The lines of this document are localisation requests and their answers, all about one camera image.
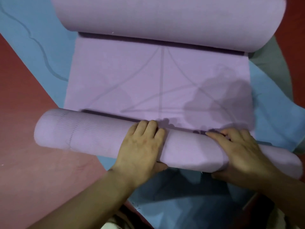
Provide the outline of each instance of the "blue cloth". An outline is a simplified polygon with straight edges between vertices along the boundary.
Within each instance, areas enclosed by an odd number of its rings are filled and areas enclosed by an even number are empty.
[[[77,33],[66,30],[50,0],[0,0],[0,32],[62,108]],[[256,137],[292,151],[305,135],[305,110],[250,62]],[[114,159],[99,157],[106,169]],[[130,197],[155,228],[225,228],[253,193],[209,174],[168,169]]]

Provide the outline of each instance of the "finger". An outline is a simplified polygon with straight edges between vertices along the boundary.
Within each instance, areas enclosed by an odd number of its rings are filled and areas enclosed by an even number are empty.
[[[230,142],[225,136],[220,133],[206,132],[206,135],[215,140],[225,152],[227,152],[227,150],[229,150],[229,148],[232,146],[232,142]]]
[[[133,124],[133,125],[128,129],[126,136],[130,136],[130,135],[134,134],[134,133],[135,133],[135,130],[137,129],[138,124],[139,124],[139,123]]]
[[[163,163],[163,162],[156,162],[155,165],[154,165],[154,168],[153,168],[153,172],[156,174],[156,173],[159,173],[163,170],[166,170],[168,168],[168,166]]]
[[[166,130],[164,128],[159,128],[155,134],[155,140],[158,142],[158,145],[162,145],[165,140]]]
[[[225,182],[229,181],[228,174],[225,171],[216,171],[214,173],[211,173],[211,176],[213,179],[218,179]]]
[[[154,138],[157,128],[158,128],[157,121],[150,121],[146,127],[144,135],[150,138]]]
[[[240,131],[240,134],[242,135],[242,137],[245,141],[248,141],[248,142],[254,141],[254,138],[251,136],[251,134],[248,130],[242,129]]]
[[[232,142],[242,142],[244,140],[236,128],[226,128],[221,133],[229,136]]]
[[[134,132],[134,135],[142,136],[146,130],[147,125],[148,125],[148,121],[140,121],[137,126],[137,129]]]

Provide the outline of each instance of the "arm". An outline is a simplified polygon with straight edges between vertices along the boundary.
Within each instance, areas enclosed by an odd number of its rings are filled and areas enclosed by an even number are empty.
[[[167,168],[156,162],[165,136],[157,128],[156,121],[133,125],[106,175],[29,229],[100,229],[137,187]]]
[[[229,166],[213,178],[252,189],[270,198],[301,229],[305,228],[305,184],[278,170],[261,152],[247,130],[208,132],[229,157]]]

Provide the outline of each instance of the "hand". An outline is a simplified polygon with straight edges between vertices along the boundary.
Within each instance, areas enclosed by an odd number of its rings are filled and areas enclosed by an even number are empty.
[[[166,131],[156,121],[141,121],[127,132],[111,170],[137,188],[168,166],[157,162]]]
[[[228,128],[221,133],[231,141],[219,133],[206,133],[219,143],[229,157],[227,169],[212,173],[213,178],[261,192],[274,177],[281,174],[262,153],[248,130]]]

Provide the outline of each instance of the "blue fabric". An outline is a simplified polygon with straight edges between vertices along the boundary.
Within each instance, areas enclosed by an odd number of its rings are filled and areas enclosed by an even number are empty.
[[[0,31],[62,108],[77,33],[61,25],[50,0],[0,0]],[[305,135],[305,110],[251,62],[250,72],[257,139],[292,151]],[[106,169],[115,162],[99,160]],[[129,200],[155,228],[225,228],[252,194],[209,174],[168,169]]]

